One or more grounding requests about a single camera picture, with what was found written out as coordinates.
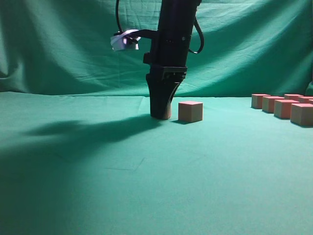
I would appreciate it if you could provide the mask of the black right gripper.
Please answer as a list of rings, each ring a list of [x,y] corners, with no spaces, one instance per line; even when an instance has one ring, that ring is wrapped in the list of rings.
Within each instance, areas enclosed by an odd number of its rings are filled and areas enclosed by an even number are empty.
[[[164,119],[168,102],[186,74],[186,61],[200,0],[163,0],[158,35],[152,40],[146,81],[150,94],[150,115]]]

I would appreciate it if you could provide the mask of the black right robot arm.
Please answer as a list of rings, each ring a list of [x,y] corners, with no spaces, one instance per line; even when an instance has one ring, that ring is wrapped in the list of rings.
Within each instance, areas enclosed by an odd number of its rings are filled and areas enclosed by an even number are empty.
[[[164,0],[161,3],[157,36],[143,62],[150,65],[146,81],[150,114],[169,119],[171,102],[185,78],[187,55],[199,0]]]

